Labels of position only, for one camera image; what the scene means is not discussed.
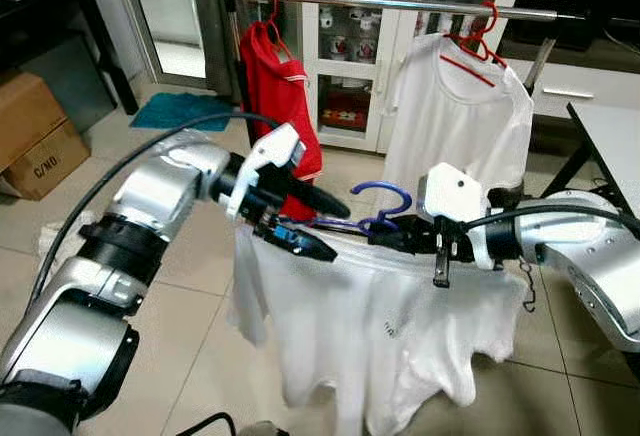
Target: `blue hanger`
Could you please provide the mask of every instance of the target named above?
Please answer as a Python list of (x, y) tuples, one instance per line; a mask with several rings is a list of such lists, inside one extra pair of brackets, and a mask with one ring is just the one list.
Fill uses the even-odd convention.
[(390, 214), (402, 213), (409, 209), (413, 203), (411, 195), (401, 187), (388, 181), (366, 181), (364, 183), (360, 183), (351, 188), (351, 194), (360, 194), (362, 191), (369, 188), (382, 188), (393, 191), (402, 197), (402, 204), (396, 208), (381, 209), (378, 211), (378, 216), (376, 218), (361, 219), (356, 223), (360, 231), (367, 236), (371, 235), (371, 231), (367, 228), (367, 225), (371, 225), (371, 223), (380, 223), (394, 231), (398, 231), (400, 228), (398, 228), (398, 226), (392, 221), (389, 221), (387, 216)]

